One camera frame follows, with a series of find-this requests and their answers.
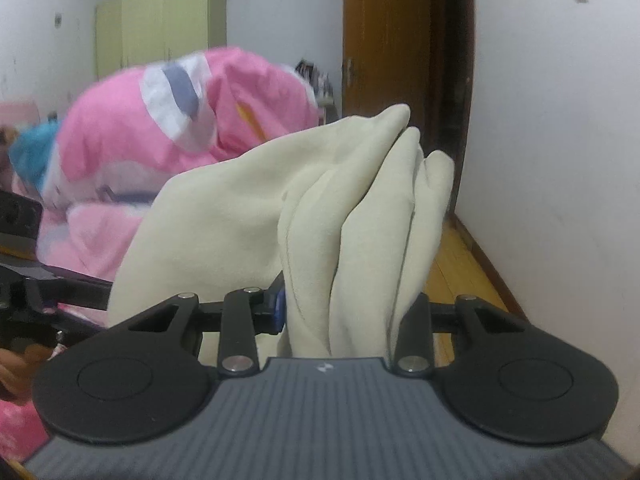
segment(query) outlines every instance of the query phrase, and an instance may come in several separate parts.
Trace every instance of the gray ribbed panel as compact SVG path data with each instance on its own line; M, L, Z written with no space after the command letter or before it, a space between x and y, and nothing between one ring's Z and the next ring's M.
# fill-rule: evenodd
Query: gray ribbed panel
M272 360L226 381L169 436L92 448L55 438L29 462L40 480L620 480L628 465L589 440L553 449L477 433L425 381L377 359Z

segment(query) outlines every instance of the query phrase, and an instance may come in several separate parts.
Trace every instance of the blue cloth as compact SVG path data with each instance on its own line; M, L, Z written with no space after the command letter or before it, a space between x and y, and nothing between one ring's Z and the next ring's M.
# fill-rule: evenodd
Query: blue cloth
M38 192L42 192L59 129L58 121L42 123L21 132L9 147L9 160L15 173L23 183L35 186Z

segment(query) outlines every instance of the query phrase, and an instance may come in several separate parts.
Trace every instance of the black circular cover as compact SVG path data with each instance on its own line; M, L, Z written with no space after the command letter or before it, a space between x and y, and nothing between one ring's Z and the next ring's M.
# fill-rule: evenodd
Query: black circular cover
M601 432L618 400L611 371L537 329L476 341L442 372L446 401L468 423L521 444Z
M197 359L150 332L89 339L46 363L33 402L53 433L91 444L128 444L191 418L209 392Z

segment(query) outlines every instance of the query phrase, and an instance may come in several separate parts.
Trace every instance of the yellow floorboard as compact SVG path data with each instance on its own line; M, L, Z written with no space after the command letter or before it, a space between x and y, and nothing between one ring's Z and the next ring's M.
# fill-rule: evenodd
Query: yellow floorboard
M443 225L440 249L431 266L424 291L436 303L453 303L460 294L471 294L507 310L458 231L448 222ZM451 336L436 334L434 352L436 366L453 361Z

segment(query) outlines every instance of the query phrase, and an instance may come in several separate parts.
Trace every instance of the human hand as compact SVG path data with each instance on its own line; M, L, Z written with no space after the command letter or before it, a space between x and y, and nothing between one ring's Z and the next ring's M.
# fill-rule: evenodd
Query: human hand
M27 346L23 354L0 349L0 383L15 396L12 402L25 404L31 399L33 378L52 353L52 348L39 344Z

